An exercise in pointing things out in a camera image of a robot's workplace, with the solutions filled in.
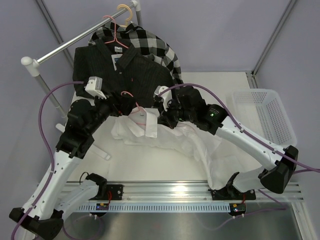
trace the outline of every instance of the pink hanger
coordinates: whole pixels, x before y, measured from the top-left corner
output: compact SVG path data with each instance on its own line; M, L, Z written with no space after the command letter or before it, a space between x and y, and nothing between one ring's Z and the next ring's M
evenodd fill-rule
M128 46L122 44L117 39L117 29L116 29L117 28L117 24L116 24L116 20L112 16L109 16L109 15L105 15L105 16L103 16L103 18L111 18L113 20L113 22L114 22L114 39L112 41L105 42L105 44L110 44L110 43L117 42L119 45L121 45L121 46L125 47L126 49L128 49L129 48Z

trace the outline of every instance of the metal frame pole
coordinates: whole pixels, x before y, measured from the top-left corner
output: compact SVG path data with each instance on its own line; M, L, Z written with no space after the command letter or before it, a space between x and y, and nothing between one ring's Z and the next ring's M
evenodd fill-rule
M64 42L64 40L61 37L61 34L56 26L56 24L54 23L54 20L46 6L46 4L44 3L43 0L34 0L36 2L36 4L38 5L43 17L45 18L51 32L53 33L56 41L58 42L58 44L62 44ZM71 67L74 67L74 59L72 58L70 52L68 49L63 50L63 53L66 57L66 59L68 60L68 62L70 63Z
M286 6L277 26L275 27L271 37L269 38L268 43L266 44L258 62L254 66L254 69L252 71L253 77L255 77L257 75L257 72L258 72L261 64L264 62L268 52L270 51L271 47L273 46L275 40L277 39L280 31L282 30L283 26L285 25L287 19L289 18L290 14L292 13L297 2L298 2L298 0L290 0L288 5Z
M134 8L135 7L135 3L131 1L128 4L128 7L131 8L131 9ZM116 17L120 16L121 14L125 13L126 11L128 11L128 10L126 8L122 7L121 9L119 9L118 11L113 13L111 15L111 17L116 18ZM38 58L36 61L38 62L38 64L42 64L44 61L48 60L49 58L53 57L54 55L60 53L61 51L65 50L66 48L68 48L71 45L75 44L79 40L83 39L85 36L93 33L95 30L97 30L98 28L102 27L103 25L105 25L106 23L110 22L111 20L112 19L109 18L109 17L106 17L106 18L102 19L101 21L99 21L98 23L96 23L92 27L89 27L87 30L83 31L82 33L80 33L79 35L77 35L74 38L70 39L69 41L63 42L56 49L54 49L51 52L47 53L46 55Z

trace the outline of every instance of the white plastic basket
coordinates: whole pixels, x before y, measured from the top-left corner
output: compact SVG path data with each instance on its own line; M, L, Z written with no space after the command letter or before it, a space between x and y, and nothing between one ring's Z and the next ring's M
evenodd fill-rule
M297 145L297 138L278 93L270 89L241 89L233 92L235 118L277 145Z

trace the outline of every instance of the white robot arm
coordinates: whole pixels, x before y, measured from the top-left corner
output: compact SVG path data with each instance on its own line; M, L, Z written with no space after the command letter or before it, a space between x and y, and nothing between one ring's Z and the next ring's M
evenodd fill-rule
M92 198L108 200L107 180L95 173L89 174L82 184L63 199L59 194L69 176L82 161L93 144L93 133L109 116L129 115L135 100L129 96L100 91L101 78L91 77L86 91L94 96L94 106L86 99L75 101L68 113L65 131L60 136L54 153L54 172L49 185L35 206L35 198L43 190L51 167L48 168L39 186L23 207L12 209L9 217L19 222L27 213L21 226L45 240L52 240L60 232L64 220L81 204Z
M199 129L217 135L238 146L262 165L262 167L252 171L235 172L224 188L211 191L213 199L215 193L217 193L220 197L225 196L226 200L241 200L243 193L260 188L267 188L277 194L284 192L296 169L296 164L276 154L276 152L297 160L298 150L295 147L289 146L283 149L283 147L269 142L236 121L241 126L239 128L223 107L216 104L206 104L199 91L192 86L176 89L176 98L172 98L171 93L166 89L167 87L160 86L154 92L156 107L160 112L158 123L174 128L178 122L191 122ZM248 134L271 147L267 148L258 143Z

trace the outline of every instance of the plaid shirt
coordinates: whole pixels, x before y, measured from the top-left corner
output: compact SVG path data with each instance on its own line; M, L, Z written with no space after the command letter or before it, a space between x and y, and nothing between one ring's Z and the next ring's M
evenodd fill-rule
M113 37L115 25L113 22L98 28L89 39L89 45L95 45L95 40L105 40L106 37ZM126 29L116 25L116 37L129 40L141 54L154 62L166 67L172 76L175 84L182 84L181 68L177 55L172 48L153 33L144 30L134 23L129 24Z

